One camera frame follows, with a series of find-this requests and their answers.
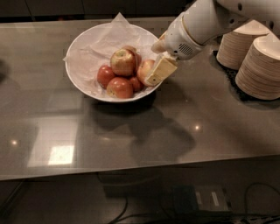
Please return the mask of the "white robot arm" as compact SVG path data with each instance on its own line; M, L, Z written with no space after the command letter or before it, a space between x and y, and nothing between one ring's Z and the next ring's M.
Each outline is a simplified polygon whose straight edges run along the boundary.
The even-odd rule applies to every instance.
M176 71L180 60L193 58L212 39L251 20L280 37L280 0L195 0L152 45L157 59L144 82L156 86Z

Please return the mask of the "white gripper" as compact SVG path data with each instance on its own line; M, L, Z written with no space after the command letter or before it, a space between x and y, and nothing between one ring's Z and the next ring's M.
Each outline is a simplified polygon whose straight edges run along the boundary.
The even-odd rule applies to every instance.
M167 31L160 36L158 41L152 45L151 50L160 54L145 77L144 83L149 86L156 86L177 70L177 59L189 60L200 53L203 48L204 46L198 44L189 34L184 14L181 13L169 25Z

